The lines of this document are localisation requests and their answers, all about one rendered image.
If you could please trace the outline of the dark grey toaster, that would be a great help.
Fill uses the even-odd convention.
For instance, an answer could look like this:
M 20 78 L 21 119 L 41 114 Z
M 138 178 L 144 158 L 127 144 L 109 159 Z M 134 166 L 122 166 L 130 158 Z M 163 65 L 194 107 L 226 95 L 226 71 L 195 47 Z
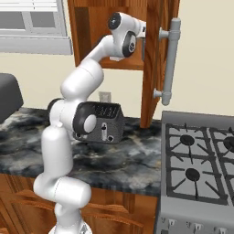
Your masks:
M 94 114 L 97 118 L 95 128 L 85 134 L 84 118 Z M 78 141 L 102 144 L 117 144 L 122 139 L 124 116 L 118 103 L 87 101 L 79 105 L 74 122 L 73 137 Z

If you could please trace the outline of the dark grey appliance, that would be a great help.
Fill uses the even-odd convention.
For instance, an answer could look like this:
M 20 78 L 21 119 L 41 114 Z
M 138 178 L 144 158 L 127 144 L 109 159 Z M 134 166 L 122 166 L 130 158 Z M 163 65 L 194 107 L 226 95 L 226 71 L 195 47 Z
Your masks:
M 24 104 L 17 79 L 9 73 L 0 73 L 0 124 Z

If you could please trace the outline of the white wall socket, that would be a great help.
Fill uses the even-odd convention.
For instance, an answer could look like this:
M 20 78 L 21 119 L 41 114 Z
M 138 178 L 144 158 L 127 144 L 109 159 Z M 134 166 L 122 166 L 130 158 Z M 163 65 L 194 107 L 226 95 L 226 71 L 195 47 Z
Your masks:
M 100 102 L 111 102 L 112 94 L 110 92 L 100 91 L 99 98 L 100 98 Z

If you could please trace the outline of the grey gas stove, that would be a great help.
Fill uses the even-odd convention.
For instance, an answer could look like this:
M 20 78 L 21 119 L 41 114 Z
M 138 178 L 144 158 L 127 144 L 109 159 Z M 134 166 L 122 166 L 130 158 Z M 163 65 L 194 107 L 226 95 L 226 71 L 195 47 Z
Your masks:
M 168 219 L 176 220 L 173 227 Z M 154 234 L 218 234 L 218 228 L 234 234 L 234 117 L 164 111 Z

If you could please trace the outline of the wooden base cabinet door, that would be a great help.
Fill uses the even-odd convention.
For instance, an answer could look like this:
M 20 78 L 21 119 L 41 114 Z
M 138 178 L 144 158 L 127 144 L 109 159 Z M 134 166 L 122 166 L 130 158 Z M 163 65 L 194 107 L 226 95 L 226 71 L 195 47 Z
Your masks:
M 53 202 L 33 191 L 34 179 L 0 174 L 0 234 L 48 234 L 56 224 Z
M 156 197 L 93 187 L 81 214 L 93 234 L 154 234 L 156 206 Z

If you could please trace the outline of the open wooden wall cabinet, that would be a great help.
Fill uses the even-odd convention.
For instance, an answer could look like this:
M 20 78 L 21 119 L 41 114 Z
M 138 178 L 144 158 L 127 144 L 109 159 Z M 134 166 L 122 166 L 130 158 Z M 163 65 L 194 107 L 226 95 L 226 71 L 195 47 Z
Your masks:
M 147 0 L 67 0 L 75 65 L 78 66 L 97 41 L 110 34 L 108 19 L 123 12 L 146 20 Z

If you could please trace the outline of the white framed window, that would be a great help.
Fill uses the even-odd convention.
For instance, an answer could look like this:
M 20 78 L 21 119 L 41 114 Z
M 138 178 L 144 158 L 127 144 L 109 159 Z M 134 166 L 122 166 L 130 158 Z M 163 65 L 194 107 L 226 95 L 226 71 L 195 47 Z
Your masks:
M 0 52 L 71 55 L 63 0 L 0 0 Z

